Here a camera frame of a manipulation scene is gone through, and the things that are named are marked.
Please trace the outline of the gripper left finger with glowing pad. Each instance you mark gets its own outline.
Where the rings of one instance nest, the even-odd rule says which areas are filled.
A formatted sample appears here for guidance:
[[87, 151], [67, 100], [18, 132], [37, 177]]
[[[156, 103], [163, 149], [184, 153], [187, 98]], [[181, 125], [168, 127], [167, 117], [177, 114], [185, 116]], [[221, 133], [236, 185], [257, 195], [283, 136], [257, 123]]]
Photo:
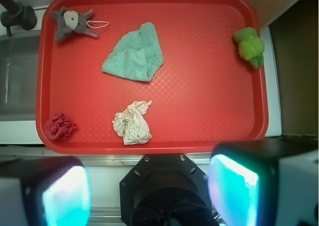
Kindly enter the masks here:
[[91, 203], [89, 172], [74, 156], [0, 164], [2, 226], [85, 226]]

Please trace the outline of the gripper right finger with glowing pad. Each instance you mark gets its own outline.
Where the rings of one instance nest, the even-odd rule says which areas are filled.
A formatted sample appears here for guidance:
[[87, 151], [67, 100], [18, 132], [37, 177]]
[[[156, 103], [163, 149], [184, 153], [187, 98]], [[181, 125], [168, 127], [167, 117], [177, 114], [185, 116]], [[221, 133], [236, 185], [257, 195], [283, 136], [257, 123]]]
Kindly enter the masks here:
[[219, 143], [208, 166], [213, 207], [228, 226], [316, 226], [317, 141], [265, 138]]

